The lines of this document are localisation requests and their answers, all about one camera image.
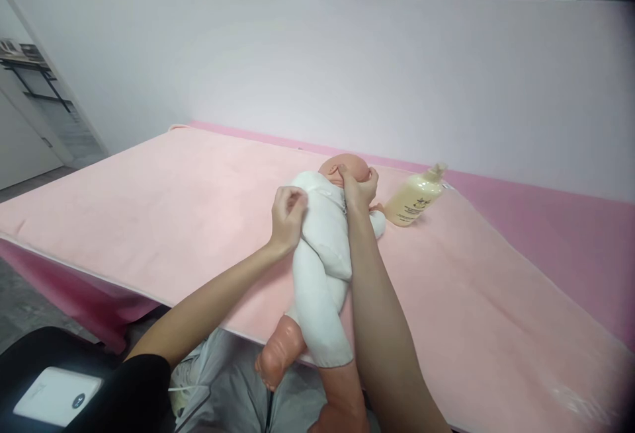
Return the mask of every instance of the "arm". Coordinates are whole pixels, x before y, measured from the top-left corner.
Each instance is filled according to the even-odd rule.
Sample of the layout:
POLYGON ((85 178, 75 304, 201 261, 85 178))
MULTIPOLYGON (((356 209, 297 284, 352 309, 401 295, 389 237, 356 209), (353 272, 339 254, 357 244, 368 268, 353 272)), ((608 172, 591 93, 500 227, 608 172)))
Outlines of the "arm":
POLYGON ((174 306, 145 333, 126 360, 140 354, 157 354, 174 369, 218 327, 268 268, 295 249, 306 207, 304 191, 280 187, 271 210, 273 229, 269 242, 174 306))
POLYGON ((378 175, 358 183, 340 166, 353 264, 355 352, 362 383, 382 431, 450 432, 425 382, 407 321, 368 217, 378 175))

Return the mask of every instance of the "baby doll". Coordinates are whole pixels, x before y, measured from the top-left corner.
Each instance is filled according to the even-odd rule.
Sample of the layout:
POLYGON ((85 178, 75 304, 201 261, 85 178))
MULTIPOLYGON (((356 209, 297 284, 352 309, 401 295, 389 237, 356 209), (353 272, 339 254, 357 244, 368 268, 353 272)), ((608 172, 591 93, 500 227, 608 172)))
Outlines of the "baby doll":
MULTIPOLYGON (((353 351, 339 318, 352 274, 340 164, 346 165, 359 182, 370 177, 363 159, 340 154, 328 159, 318 172, 300 173, 291 183, 302 188, 309 200, 302 238, 293 256, 294 303, 280 318, 255 364, 271 391, 308 346, 320 370, 327 399, 329 387, 325 378, 333 379, 331 390, 355 389, 357 385, 361 395, 353 351)), ((386 228, 386 218, 375 208, 370 209, 369 216, 379 238, 386 228)), ((341 395, 346 397, 348 393, 337 392, 338 397, 341 395)))

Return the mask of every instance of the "white wall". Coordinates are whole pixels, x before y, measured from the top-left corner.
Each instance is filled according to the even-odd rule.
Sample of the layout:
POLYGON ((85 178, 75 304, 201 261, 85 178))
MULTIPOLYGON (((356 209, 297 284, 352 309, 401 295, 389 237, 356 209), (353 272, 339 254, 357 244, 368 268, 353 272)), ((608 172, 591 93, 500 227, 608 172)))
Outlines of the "white wall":
POLYGON ((0 38, 12 38, 18 43, 33 43, 7 0, 0 0, 0 38))
POLYGON ((635 202, 627 4, 15 1, 111 153, 199 119, 635 202))

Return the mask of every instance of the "pink table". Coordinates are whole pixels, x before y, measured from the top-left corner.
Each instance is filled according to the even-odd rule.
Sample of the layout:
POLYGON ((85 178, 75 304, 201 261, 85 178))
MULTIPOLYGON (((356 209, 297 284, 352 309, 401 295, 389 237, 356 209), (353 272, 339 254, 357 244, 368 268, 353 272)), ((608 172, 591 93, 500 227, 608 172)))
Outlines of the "pink table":
MULTIPOLYGON (((340 152, 202 122, 191 126, 324 155, 340 152)), ((426 168, 361 155, 375 165, 419 172, 426 168)), ((634 303, 628 297, 635 278, 635 206, 455 171, 448 172, 446 180, 555 285, 635 348, 634 303)), ((7 242, 0 242, 0 256, 53 304, 118 352, 125 347, 125 324, 157 305, 7 242)))

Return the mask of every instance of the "doll hand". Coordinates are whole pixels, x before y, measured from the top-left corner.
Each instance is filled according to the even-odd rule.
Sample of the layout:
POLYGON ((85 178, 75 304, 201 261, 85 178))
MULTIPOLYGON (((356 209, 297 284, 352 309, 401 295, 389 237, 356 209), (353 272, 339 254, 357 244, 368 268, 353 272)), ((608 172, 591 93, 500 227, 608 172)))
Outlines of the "doll hand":
POLYGON ((306 192, 298 187, 282 186, 276 192, 271 208, 271 239, 267 244, 280 255, 287 255, 298 246, 308 202, 306 192))
POLYGON ((370 211, 370 212, 382 212, 383 214, 385 214, 384 213, 384 206, 382 204, 374 205, 374 206, 370 207, 368 209, 368 211, 370 211))

